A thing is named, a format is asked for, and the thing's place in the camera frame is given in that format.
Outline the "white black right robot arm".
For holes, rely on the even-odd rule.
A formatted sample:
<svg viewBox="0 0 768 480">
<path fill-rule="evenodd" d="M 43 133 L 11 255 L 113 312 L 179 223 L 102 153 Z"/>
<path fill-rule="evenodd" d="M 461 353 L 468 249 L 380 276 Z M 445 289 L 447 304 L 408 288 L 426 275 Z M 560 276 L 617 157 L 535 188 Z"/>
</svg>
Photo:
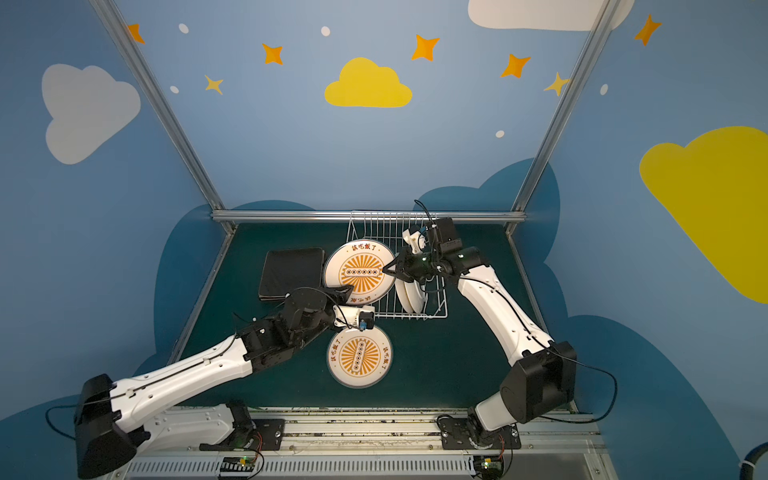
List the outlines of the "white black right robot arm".
<svg viewBox="0 0 768 480">
<path fill-rule="evenodd" d="M 499 391 L 478 403 L 471 416 L 492 432 L 527 423 L 571 402 L 575 395 L 577 354 L 567 342 L 555 342 L 504 288 L 496 271 L 476 247 L 463 244 L 450 218 L 402 231 L 405 246 L 384 273 L 405 284 L 439 277 L 454 284 L 475 307 L 510 365 Z"/>
</svg>

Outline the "square floral plate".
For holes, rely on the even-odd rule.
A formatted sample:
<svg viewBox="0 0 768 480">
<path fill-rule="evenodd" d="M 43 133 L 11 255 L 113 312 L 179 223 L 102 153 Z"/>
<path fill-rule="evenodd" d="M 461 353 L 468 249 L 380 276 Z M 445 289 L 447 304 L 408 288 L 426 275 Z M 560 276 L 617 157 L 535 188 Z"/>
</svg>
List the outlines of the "square floral plate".
<svg viewBox="0 0 768 480">
<path fill-rule="evenodd" d="M 307 298 L 315 298 L 318 295 L 322 296 L 321 293 L 316 292 L 314 290 L 306 290 L 306 289 L 302 290 L 302 289 L 299 289 L 297 291 L 289 292 L 288 294 L 283 295 L 283 296 L 278 296 L 278 295 L 262 296 L 262 295 L 260 295 L 258 297 L 258 299 L 261 302 L 278 303 L 278 302 L 284 302 L 286 300 L 300 300 L 300 299 L 307 299 Z"/>
<path fill-rule="evenodd" d="M 325 251 L 321 248 L 271 250 L 265 257 L 258 296 L 281 300 L 300 287 L 320 287 Z"/>
</svg>

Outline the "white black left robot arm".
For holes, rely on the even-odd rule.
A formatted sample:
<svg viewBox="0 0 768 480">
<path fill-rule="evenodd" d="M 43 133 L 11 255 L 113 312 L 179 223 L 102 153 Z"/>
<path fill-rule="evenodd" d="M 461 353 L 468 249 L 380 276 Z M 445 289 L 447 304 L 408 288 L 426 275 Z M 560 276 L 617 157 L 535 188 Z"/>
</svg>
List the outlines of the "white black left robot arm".
<svg viewBox="0 0 768 480">
<path fill-rule="evenodd" d="M 291 359 L 325 331 L 373 327 L 375 309 L 347 304 L 351 290 L 300 287 L 281 310 L 256 318 L 220 343 L 146 374 L 87 380 L 75 407 L 77 475 L 95 479 L 132 460 L 152 435 L 146 423 L 161 412 L 223 383 Z"/>
</svg>

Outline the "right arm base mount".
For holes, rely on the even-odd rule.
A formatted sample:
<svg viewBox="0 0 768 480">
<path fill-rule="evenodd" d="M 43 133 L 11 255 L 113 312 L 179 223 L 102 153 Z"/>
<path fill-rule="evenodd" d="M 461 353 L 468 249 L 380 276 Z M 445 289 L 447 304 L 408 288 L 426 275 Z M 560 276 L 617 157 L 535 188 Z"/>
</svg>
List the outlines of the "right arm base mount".
<svg viewBox="0 0 768 480">
<path fill-rule="evenodd" d="M 441 414 L 435 418 L 444 450 L 516 450 L 521 439 L 514 417 L 500 396 L 468 410 L 465 417 Z"/>
</svg>

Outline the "white wire dish rack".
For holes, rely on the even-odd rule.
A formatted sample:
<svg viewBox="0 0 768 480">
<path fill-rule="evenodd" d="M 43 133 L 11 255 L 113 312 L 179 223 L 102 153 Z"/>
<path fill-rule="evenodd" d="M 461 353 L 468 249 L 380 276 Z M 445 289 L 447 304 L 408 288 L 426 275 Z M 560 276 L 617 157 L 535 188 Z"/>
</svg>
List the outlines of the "white wire dish rack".
<svg viewBox="0 0 768 480">
<path fill-rule="evenodd" d="M 349 221 L 346 240 L 375 240 L 385 244 L 394 255 L 397 255 L 401 248 L 406 246 L 402 239 L 402 232 L 412 226 L 425 228 L 427 222 L 428 219 L 386 222 Z M 393 286 L 384 298 L 373 303 L 377 316 L 379 318 L 409 320 L 446 319 L 448 317 L 448 301 L 445 281 L 434 276 L 422 282 L 421 287 L 427 294 L 427 303 L 422 314 L 406 313 L 398 300 L 395 286 Z"/>
</svg>

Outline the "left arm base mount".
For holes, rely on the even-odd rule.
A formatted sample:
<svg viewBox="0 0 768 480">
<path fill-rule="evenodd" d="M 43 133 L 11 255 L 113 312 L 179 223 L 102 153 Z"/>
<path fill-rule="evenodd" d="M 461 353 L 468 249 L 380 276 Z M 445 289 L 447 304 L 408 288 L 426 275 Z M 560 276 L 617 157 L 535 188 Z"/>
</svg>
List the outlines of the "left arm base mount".
<svg viewBox="0 0 768 480">
<path fill-rule="evenodd" d="M 236 423 L 234 430 L 217 443 L 201 443 L 200 451 L 278 451 L 285 429 L 283 419 L 252 419 Z"/>
</svg>

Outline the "white round plate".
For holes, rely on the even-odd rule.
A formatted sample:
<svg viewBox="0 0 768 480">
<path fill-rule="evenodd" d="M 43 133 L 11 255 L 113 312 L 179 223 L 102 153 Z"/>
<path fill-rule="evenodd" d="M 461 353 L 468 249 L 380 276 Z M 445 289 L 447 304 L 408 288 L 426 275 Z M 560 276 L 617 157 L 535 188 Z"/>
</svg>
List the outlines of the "white round plate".
<svg viewBox="0 0 768 480">
<path fill-rule="evenodd" d="M 348 329 L 333 336 L 326 359 L 337 382 L 347 388 L 365 389 L 388 374 L 393 364 L 393 346 L 383 329 Z"/>
<path fill-rule="evenodd" d="M 396 279 L 394 284 L 395 284 L 398 300 L 403 310 L 408 314 L 413 314 L 415 310 L 413 308 L 413 304 L 411 303 L 411 296 L 410 296 L 411 284 L 406 283 L 400 279 Z"/>
<path fill-rule="evenodd" d="M 348 305 L 369 305 L 384 298 L 395 278 L 384 273 L 384 267 L 395 259 L 385 244 L 370 240 L 354 240 L 339 247 L 327 260 L 323 273 L 328 288 L 351 286 Z"/>
<path fill-rule="evenodd" d="M 422 314 L 427 303 L 427 294 L 418 282 L 410 282 L 405 285 L 408 301 L 415 314 Z"/>
</svg>

